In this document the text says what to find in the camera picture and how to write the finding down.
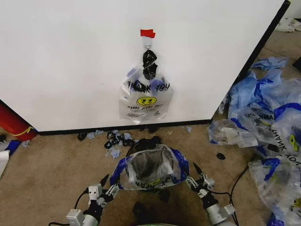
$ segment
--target beige carpet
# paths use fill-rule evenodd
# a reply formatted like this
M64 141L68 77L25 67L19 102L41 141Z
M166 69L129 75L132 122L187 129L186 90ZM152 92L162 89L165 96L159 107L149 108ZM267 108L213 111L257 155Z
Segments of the beige carpet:
M301 54L301 32L275 32L260 57L290 57L283 70L284 77L300 77L290 65ZM131 130L133 139L160 136L162 141L180 150L189 160L190 171L196 177L192 162L197 163L216 182L216 191L230 191L231 187L252 156L252 149L237 146L218 146L208 142L206 125L192 126L188 133L181 127L160 128L155 134ZM112 173L121 155L113 160L106 157L103 147L105 134L95 139L77 140L77 135L37 136L28 148L20 147L11 156L0 179L0 224L5 226L46 226L50 221L65 223L65 215L73 208L77 197L89 185L98 183L107 173ZM219 160L223 153L225 160ZM153 222L179 226L205 226L208 220L202 202L185 183L170 188L168 203L159 200L158 194L120 191L116 199L103 211L101 225L129 226L135 223L132 207L136 201L147 206ZM229 202L227 196L215 196L221 205ZM241 178L235 192L234 204L241 226L264 226L270 211L260 201L249 172ZM87 208L88 198L83 197L78 207Z

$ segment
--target pile of plastic bags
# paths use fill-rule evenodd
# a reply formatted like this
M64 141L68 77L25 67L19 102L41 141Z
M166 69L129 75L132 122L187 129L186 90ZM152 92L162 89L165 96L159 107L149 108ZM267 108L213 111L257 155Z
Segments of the pile of plastic bags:
M301 225L301 80L269 70L254 72L228 92L228 119L208 127L213 144L254 146L263 161L250 163L261 200L272 210L269 226Z

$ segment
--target red tape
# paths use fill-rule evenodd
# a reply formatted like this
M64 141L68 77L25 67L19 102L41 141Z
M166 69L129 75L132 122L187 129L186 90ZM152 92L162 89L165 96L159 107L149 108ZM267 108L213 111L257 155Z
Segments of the red tape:
M140 30L140 36L145 36L145 37L149 37L149 38L154 38L156 35L156 33L154 33L153 29L150 30Z

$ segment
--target black baseboard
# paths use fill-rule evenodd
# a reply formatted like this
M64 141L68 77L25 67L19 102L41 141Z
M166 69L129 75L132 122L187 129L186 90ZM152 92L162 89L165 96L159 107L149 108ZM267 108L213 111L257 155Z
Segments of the black baseboard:
M195 120L195 121L178 121L178 122L166 122L166 123L155 123L155 124L144 124L144 125L131 125L131 126L115 126L115 127L102 127L102 128L89 128L89 129L70 129L70 130L52 130L52 131L40 131L38 134L42 136L48 135L64 135L64 134L74 134L74 133L90 133L96 130L112 131L114 129L118 130L129 130L129 129L147 129L150 127L171 127L171 126L187 126L187 125L200 125L209 124L212 119L205 120Z

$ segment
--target red fire extinguisher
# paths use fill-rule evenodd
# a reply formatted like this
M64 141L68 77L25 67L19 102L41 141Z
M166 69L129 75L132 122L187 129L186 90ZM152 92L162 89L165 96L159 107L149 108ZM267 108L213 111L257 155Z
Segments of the red fire extinguisher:
M0 102L0 126L20 141L34 138L37 133L24 119Z

